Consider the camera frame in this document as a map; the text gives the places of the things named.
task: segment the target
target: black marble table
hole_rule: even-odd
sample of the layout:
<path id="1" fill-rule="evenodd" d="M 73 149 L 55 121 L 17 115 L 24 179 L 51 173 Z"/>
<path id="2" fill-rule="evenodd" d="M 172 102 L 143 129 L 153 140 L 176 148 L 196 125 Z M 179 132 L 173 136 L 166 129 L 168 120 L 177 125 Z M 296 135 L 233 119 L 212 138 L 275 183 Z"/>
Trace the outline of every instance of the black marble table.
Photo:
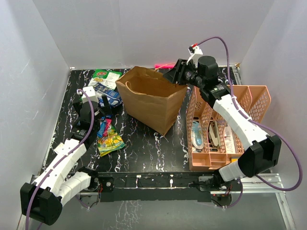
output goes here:
<path id="1" fill-rule="evenodd" d="M 129 71 L 129 69 L 113 70 L 123 74 Z M 55 158 L 54 149 L 56 146 L 69 136 L 72 124 L 78 116 L 72 105 L 74 99 L 79 97 L 76 94 L 77 89 L 86 86 L 93 73 L 94 70 L 72 70 L 70 72 L 52 144 L 42 170 L 49 166 Z M 219 78 L 221 81 L 225 81 L 226 74 L 227 69 L 220 67 Z M 231 80 L 233 84 L 236 84 L 232 69 Z M 71 172 L 76 172 L 82 166 L 87 166 L 98 172 L 189 171 L 185 113 L 190 96 L 191 87 L 188 87 L 177 120 L 165 136 L 128 115 L 124 105 L 114 108 L 112 124 L 121 135 L 126 147 L 100 157 L 97 142 L 95 142 L 77 161 Z"/>

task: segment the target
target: robotic arm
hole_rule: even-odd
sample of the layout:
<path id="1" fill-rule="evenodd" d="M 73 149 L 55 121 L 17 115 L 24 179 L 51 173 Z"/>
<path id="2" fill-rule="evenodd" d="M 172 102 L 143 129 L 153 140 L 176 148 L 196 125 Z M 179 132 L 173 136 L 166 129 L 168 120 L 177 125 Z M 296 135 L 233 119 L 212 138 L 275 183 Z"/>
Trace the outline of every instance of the robotic arm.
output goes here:
<path id="1" fill-rule="evenodd" d="M 190 46 L 189 51 L 191 57 L 188 60 L 179 59 L 164 77 L 171 83 L 192 84 L 198 87 L 203 100 L 226 120 L 245 149 L 238 161 L 216 170 L 208 184 L 221 186 L 237 178 L 253 177 L 275 166 L 281 148 L 279 137 L 271 137 L 257 125 L 250 123 L 248 120 L 251 117 L 237 102 L 239 109 L 235 108 L 230 89 L 218 81 L 218 65 L 213 57 L 202 56 L 198 46 Z"/>
<path id="2" fill-rule="evenodd" d="M 106 96 L 103 96 L 103 106 L 98 102 L 92 86 L 84 87 L 83 91 L 91 100 L 94 109 L 94 124 L 91 126 L 91 107 L 88 98 L 82 95 L 82 103 L 79 101 L 73 106 L 79 118 L 72 126 L 71 135 L 60 143 L 55 152 L 57 156 L 50 166 L 33 183 L 25 183 L 20 190 L 22 214 L 26 215 L 29 206 L 30 217 L 47 225 L 52 225 L 59 218 L 63 206 L 85 188 L 95 188 L 97 173 L 93 170 L 82 167 L 74 176 L 66 180 L 68 173 L 77 160 L 86 153 L 87 149 L 96 140 L 97 131 L 100 128 L 100 119 L 106 114 L 111 114 Z M 84 141 L 74 152 L 70 153 L 81 141 Z M 37 186 L 39 189 L 31 203 Z"/>

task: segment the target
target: white wall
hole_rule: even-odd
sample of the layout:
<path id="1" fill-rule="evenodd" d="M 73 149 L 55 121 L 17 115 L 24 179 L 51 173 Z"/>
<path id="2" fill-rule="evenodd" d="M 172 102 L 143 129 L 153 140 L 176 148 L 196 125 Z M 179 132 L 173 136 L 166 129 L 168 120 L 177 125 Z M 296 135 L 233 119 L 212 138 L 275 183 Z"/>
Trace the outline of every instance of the white wall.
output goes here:
<path id="1" fill-rule="evenodd" d="M 31 0 L 0 1 L 0 226 L 16 229 L 20 188 L 48 148 L 69 68 Z"/>
<path id="2" fill-rule="evenodd" d="M 241 64 L 244 84 L 267 85 L 272 97 L 263 123 L 289 140 L 307 171 L 307 3 L 275 1 Z M 285 187 L 293 186 L 298 170 L 283 145 L 278 166 Z M 301 186 L 286 194 L 298 230 L 306 229 L 306 174 Z"/>
<path id="3" fill-rule="evenodd" d="M 219 35 L 241 62 L 273 0 L 34 0 L 70 67 L 122 68 L 188 58 L 188 47 Z M 225 64 L 219 41 L 202 45 Z"/>

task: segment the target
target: gray floor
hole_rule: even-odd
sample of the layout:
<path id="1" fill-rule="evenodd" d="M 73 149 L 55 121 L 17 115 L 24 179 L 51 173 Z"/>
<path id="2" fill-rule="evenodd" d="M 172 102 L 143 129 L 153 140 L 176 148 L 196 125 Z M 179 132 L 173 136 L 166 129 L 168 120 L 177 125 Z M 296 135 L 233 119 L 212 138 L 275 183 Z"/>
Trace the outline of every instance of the gray floor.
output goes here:
<path id="1" fill-rule="evenodd" d="M 99 203 L 90 211 L 73 199 L 52 226 L 41 230 L 284 230 L 275 194 L 244 194 L 225 211 L 194 201 Z"/>

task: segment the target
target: paper bag handle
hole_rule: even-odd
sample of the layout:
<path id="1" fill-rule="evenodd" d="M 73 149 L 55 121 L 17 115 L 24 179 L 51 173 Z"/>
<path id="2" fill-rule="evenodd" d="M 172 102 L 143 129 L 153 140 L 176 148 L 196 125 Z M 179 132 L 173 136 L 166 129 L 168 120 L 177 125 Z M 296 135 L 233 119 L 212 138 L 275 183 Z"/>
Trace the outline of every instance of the paper bag handle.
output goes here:
<path id="1" fill-rule="evenodd" d="M 176 62 L 171 62 L 171 63 L 167 63 L 165 65 L 159 66 L 158 68 L 155 68 L 154 71 L 156 72 L 158 69 L 162 68 L 163 66 L 167 66 L 167 65 L 171 65 L 171 64 L 176 64 Z"/>
<path id="2" fill-rule="evenodd" d="M 130 87 L 131 87 L 130 81 L 127 81 L 127 82 L 125 83 L 125 85 L 126 85 L 126 87 L 128 88 L 128 90 L 130 90 L 132 93 L 139 94 L 139 95 L 146 95 L 146 94 L 144 94 L 144 93 L 135 92 L 135 91 L 133 91 L 132 89 L 130 89 Z"/>

